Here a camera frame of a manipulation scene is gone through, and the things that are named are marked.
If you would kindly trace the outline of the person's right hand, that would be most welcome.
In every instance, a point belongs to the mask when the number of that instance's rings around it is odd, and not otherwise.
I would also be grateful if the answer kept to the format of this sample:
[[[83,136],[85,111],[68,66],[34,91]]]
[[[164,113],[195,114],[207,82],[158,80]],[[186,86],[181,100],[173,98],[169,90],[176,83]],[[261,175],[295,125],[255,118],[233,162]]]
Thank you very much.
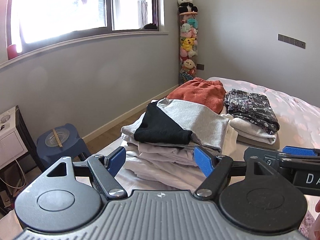
[[[320,240],[320,200],[316,204],[315,211],[318,213],[318,216],[309,231],[309,239]]]

